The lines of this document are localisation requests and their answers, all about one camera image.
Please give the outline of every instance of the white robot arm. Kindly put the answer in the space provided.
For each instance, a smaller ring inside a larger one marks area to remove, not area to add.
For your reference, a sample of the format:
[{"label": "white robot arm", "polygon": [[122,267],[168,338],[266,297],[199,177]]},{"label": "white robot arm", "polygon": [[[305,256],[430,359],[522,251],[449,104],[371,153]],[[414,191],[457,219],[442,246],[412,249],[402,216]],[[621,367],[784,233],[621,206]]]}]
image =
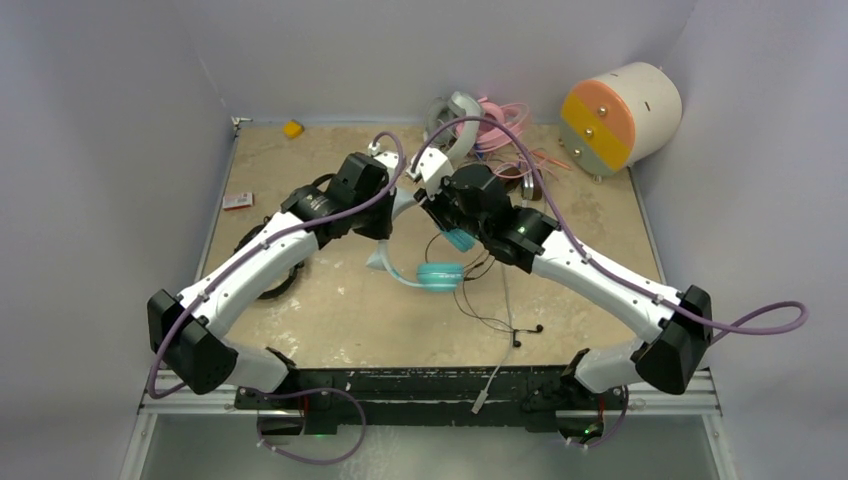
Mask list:
[{"label": "white robot arm", "polygon": [[[206,393],[222,383],[260,391],[277,389],[293,362],[273,349],[260,350],[227,340],[226,334],[236,319],[275,279],[330,240],[350,230],[385,240],[398,210],[418,204],[443,231],[459,228],[469,232],[497,260],[576,291],[615,315],[636,334],[633,341],[578,354],[567,375],[582,387],[600,393],[648,381],[660,390],[683,393],[709,345],[711,333],[683,324],[667,306],[646,300],[586,264],[568,238],[557,232],[554,220],[537,210],[512,206],[502,184],[484,165],[453,171],[447,157],[434,149],[421,165],[424,186],[414,200],[401,192],[348,220],[273,238],[275,232],[287,227],[361,203],[385,186],[387,173],[393,173],[397,166],[397,155],[370,153],[373,157],[350,155],[325,192],[315,186],[295,190],[283,203],[282,211],[215,272],[176,297],[160,291],[150,299],[148,321],[154,350],[175,318],[189,309],[192,301],[202,299],[164,357],[193,391]],[[258,253],[242,258],[257,246],[261,248]],[[654,284],[603,255],[586,250],[605,268],[631,282],[649,285],[653,292],[677,304],[685,298],[672,287]],[[205,295],[206,286],[237,262],[239,268],[212,294]],[[696,313],[709,314],[709,297],[699,290],[695,295],[700,297],[690,303],[698,309]]]}]

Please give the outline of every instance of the white cable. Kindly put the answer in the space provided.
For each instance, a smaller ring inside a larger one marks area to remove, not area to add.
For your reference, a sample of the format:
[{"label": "white cable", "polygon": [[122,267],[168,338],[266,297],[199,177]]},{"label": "white cable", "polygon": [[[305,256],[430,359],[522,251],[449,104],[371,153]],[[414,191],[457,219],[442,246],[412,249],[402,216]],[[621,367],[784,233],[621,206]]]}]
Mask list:
[{"label": "white cable", "polygon": [[[504,298],[506,299],[506,316],[507,316],[507,324],[509,328],[512,329],[512,307],[509,303],[509,285],[506,282],[506,267],[504,264],[501,264],[501,277],[503,278],[504,283]],[[486,387],[483,390],[480,390],[480,395],[477,395],[477,400],[474,401],[474,406],[471,407],[471,413],[475,415],[477,412],[483,408],[483,404],[486,403],[486,398],[489,397],[489,387],[492,385],[492,380],[495,379],[495,375],[498,374],[498,370],[501,369],[506,360],[509,358],[509,354],[512,353],[512,335],[508,338],[508,344],[506,346],[506,355],[503,356],[500,363],[495,367],[495,371],[492,372],[492,375],[489,377],[489,381],[486,382]]]}]

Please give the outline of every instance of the white wall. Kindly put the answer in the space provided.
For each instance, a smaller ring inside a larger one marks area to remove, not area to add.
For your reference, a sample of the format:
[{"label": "white wall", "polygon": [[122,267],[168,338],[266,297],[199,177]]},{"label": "white wall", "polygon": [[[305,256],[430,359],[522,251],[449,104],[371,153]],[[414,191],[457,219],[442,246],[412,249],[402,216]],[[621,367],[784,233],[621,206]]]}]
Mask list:
[{"label": "white wall", "polygon": [[170,0],[0,1],[0,478],[116,478],[229,117]]},{"label": "white wall", "polygon": [[717,319],[810,306],[793,334],[712,351],[752,479],[848,471],[848,3],[809,3],[699,0],[663,62],[683,123],[637,169],[668,278],[707,289]]},{"label": "white wall", "polygon": [[695,0],[177,0],[234,115],[419,122],[454,89],[552,120],[577,81],[659,62]]}]

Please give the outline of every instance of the tabletop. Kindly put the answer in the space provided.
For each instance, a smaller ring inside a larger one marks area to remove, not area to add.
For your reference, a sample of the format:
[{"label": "tabletop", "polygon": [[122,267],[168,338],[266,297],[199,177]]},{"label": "tabletop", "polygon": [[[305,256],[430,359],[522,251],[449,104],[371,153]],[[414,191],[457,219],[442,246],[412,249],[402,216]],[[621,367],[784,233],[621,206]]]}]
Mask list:
[{"label": "tabletop", "polygon": [[[277,126],[243,128],[226,193],[252,192],[255,204],[220,212],[204,273],[232,255],[239,239],[264,216],[278,211],[292,190],[336,172],[345,156],[364,152],[381,130],[396,133],[409,156],[423,142],[422,129],[408,125],[310,127],[295,139]],[[531,149],[543,148],[573,166],[570,171],[555,167],[545,177],[566,222],[587,245],[658,281],[629,171],[596,184],[571,162],[558,139],[556,126],[549,125],[533,126],[523,135]],[[414,191],[406,179],[399,185]],[[549,211],[542,202],[529,206]],[[436,233],[423,211],[411,209],[401,215],[389,240],[394,265],[414,278]],[[373,240],[352,233],[330,242],[307,260],[289,291],[274,300],[254,302],[227,337],[273,347],[300,367],[393,368],[495,365],[507,351],[505,363],[510,365],[564,364],[582,348],[614,345],[634,336],[612,315],[568,288],[515,267],[494,265],[481,278],[467,282],[467,300],[461,289],[454,297],[401,285],[388,273],[365,267],[375,246]],[[436,238],[429,249],[430,261],[463,264],[481,253],[479,245],[460,253],[444,238]],[[491,328],[498,324],[463,314],[457,305],[471,313],[470,305],[480,317],[506,322],[504,276],[513,326],[544,326],[538,334],[519,334],[520,348],[510,346],[509,334]]]}]

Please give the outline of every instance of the headphone headband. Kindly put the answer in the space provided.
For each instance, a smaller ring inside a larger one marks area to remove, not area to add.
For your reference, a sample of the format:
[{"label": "headphone headband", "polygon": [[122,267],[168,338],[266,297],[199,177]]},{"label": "headphone headband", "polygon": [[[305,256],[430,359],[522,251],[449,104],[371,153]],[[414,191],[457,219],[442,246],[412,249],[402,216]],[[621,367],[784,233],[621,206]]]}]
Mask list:
[{"label": "headphone headband", "polygon": [[[424,128],[427,131],[427,135],[430,135],[449,120],[458,117],[480,115],[483,115],[483,107],[480,106],[477,100],[474,100],[474,97],[467,93],[454,92],[450,99],[440,97],[430,103],[430,106],[427,108],[427,118]],[[471,122],[466,129],[457,128],[453,131],[448,129],[439,134],[434,143],[443,147],[448,146],[455,134],[456,140],[450,145],[445,155],[451,161],[465,158],[477,141],[479,126],[479,122]]]}]

